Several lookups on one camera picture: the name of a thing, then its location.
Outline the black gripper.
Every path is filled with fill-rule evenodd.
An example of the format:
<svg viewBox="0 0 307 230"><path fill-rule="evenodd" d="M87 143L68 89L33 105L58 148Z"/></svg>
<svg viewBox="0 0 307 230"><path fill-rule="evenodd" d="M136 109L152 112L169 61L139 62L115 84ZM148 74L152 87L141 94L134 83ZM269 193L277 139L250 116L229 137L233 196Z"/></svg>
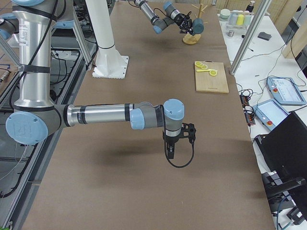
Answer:
<svg viewBox="0 0 307 230"><path fill-rule="evenodd" d="M190 15L190 13L187 14L187 15L179 13L177 15L177 25L180 28L181 34L187 33L191 36L194 36L195 33L193 31L193 28L192 28L192 20L191 20L189 15Z"/></svg>
<svg viewBox="0 0 307 230"><path fill-rule="evenodd" d="M166 155L169 160L174 158L175 154L175 143L179 141L182 136L181 130L170 131L166 130L163 132L163 139L166 142Z"/></svg>

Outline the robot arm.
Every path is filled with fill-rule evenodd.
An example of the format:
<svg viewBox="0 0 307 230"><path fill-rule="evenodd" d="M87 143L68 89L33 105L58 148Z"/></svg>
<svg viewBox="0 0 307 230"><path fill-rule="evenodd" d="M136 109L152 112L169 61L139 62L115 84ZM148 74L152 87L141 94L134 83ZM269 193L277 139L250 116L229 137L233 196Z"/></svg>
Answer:
<svg viewBox="0 0 307 230"><path fill-rule="evenodd" d="M182 14L170 1L167 1L163 6L166 13L163 19L154 13L146 0L135 0L134 4L151 21L153 29L157 34L160 34L164 29L173 23L180 28L181 34L201 34L204 30L202 19L197 18L192 21L189 16L191 12L188 14Z"/></svg>
<svg viewBox="0 0 307 230"><path fill-rule="evenodd" d="M133 129L162 127L165 156L173 159L175 143L184 137L184 104L169 99L163 105L148 102L75 106L55 104L49 94L51 30L75 25L71 0L14 0L19 23L20 96L6 120L15 141L34 145L56 131L76 124L128 121Z"/></svg>

